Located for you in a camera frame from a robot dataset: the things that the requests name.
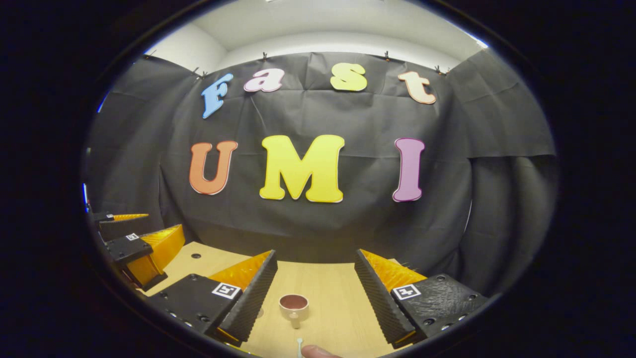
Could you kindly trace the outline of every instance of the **pink letter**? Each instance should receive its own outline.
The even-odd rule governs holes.
[[[415,201],[422,197],[420,181],[420,153],[424,143],[413,138],[398,138],[396,147],[400,154],[399,185],[393,192],[393,200]]]
[[[282,77],[285,75],[285,71],[278,68],[263,69],[254,74],[254,77],[245,83],[243,89],[247,92],[256,92],[262,90],[263,92],[273,92],[279,89],[282,84]]]

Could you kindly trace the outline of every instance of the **table surface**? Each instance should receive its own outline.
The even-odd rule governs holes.
[[[201,258],[194,259],[192,254]],[[247,258],[189,243],[164,269],[168,278],[144,293],[152,296],[190,273],[211,276]],[[309,300],[309,318],[299,329],[293,329],[280,313],[278,299],[285,294],[301,294]],[[353,263],[279,261],[262,309],[249,340],[240,347],[260,357],[297,358],[297,338],[303,339],[303,345],[319,345],[344,358],[371,358],[395,351],[386,343]]]

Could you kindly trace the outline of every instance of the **black fabric backdrop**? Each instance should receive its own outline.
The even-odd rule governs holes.
[[[331,67],[362,65],[360,92],[334,90]],[[275,92],[245,92],[264,68],[285,71]],[[409,95],[398,74],[430,80],[433,105]],[[226,73],[223,106],[203,119],[201,92]],[[335,134],[341,203],[260,198],[263,138],[291,138],[303,156]],[[398,138],[422,140],[418,201],[396,203]],[[214,196],[188,181],[192,144],[238,142],[229,179]],[[557,160],[547,121],[523,81],[482,51],[447,76],[408,62],[347,53],[252,61],[198,78],[141,58],[113,85],[88,140],[88,195],[95,211],[149,213],[156,229],[184,224],[186,239],[283,261],[352,262],[358,248],[395,257],[424,275],[444,271],[486,295],[508,287],[543,241],[555,205]],[[214,178],[218,152],[208,153]],[[286,190],[281,180],[281,187]]]

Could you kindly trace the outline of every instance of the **white cup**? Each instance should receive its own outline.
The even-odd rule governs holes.
[[[286,294],[279,299],[282,316],[291,322],[294,328],[300,328],[300,322],[309,317],[309,300],[299,294]]]

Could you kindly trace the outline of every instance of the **letter i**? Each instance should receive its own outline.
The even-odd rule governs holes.
[[[398,138],[395,142],[400,154],[399,185],[393,192],[393,200],[415,201],[422,197],[420,181],[420,153],[424,143],[414,138]]]

